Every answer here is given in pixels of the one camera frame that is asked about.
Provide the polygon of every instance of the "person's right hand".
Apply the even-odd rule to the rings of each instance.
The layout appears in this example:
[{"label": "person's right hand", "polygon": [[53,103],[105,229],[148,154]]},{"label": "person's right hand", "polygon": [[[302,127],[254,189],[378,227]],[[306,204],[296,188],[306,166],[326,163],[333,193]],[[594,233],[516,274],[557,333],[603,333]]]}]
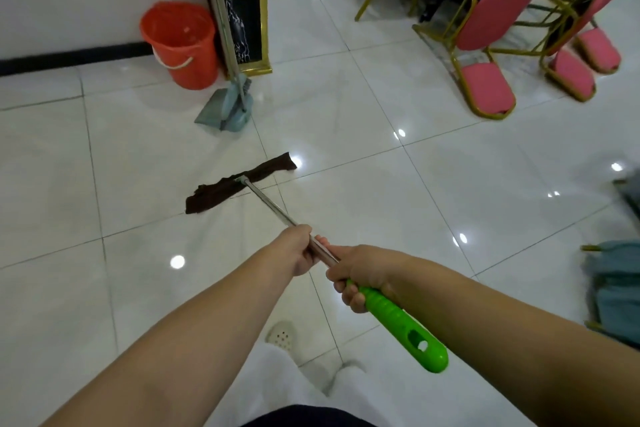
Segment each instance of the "person's right hand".
[{"label": "person's right hand", "polygon": [[[378,289],[389,300],[401,306],[392,286],[392,278],[410,258],[409,255],[372,245],[331,245],[324,237],[316,238],[340,259],[337,265],[326,271],[326,277],[333,282],[333,288],[342,294],[342,301],[354,312],[367,311],[365,297],[358,292],[356,284]],[[347,279],[355,284],[347,286]]]}]

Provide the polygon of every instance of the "tile floor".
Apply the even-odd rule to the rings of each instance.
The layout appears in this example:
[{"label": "tile floor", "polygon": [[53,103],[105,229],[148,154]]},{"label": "tile floor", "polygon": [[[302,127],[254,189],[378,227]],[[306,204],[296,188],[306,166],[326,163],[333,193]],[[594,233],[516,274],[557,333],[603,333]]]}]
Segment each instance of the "tile floor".
[{"label": "tile floor", "polygon": [[[182,211],[198,184],[284,151],[300,169],[260,187],[336,243],[428,257],[585,318],[578,247],[639,236],[610,181],[640,163],[640,0],[600,18],[624,63],[589,103],[505,59],[519,106],[503,122],[468,110],[404,0],[375,0],[356,23],[361,2],[269,0],[273,75],[254,79],[240,134],[193,124],[212,89],[178,88],[152,57],[0,78],[1,425],[36,426],[275,237],[282,225],[251,194]],[[323,386],[357,359],[407,425],[528,424],[455,357],[439,376],[416,369],[321,267],[292,282],[265,331],[281,319],[309,379]]]}]

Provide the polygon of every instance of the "person's right arm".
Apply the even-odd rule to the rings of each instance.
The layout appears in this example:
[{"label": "person's right arm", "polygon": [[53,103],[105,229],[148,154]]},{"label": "person's right arm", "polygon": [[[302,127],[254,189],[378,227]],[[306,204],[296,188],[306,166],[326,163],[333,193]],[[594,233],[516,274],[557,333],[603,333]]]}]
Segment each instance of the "person's right arm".
[{"label": "person's right arm", "polygon": [[435,262],[368,245],[328,245],[326,276],[356,312],[382,292],[540,426],[640,425],[640,353]]}]

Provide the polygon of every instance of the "gold-framed cabinet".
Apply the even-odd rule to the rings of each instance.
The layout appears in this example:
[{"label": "gold-framed cabinet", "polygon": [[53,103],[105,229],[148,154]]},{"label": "gold-framed cabinet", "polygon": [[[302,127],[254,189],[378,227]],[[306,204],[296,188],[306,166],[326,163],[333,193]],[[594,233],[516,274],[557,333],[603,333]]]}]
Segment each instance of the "gold-framed cabinet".
[{"label": "gold-framed cabinet", "polygon": [[271,73],[267,0],[225,0],[225,4],[240,71],[247,76]]}]

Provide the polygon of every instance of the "person's left arm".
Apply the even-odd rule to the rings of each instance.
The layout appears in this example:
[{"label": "person's left arm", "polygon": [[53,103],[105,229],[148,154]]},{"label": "person's left arm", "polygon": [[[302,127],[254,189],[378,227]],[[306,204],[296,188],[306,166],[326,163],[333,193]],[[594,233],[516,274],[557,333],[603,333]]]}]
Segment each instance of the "person's left arm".
[{"label": "person's left arm", "polygon": [[311,228],[284,230],[159,321],[42,427],[200,427],[234,381],[292,277]]}]

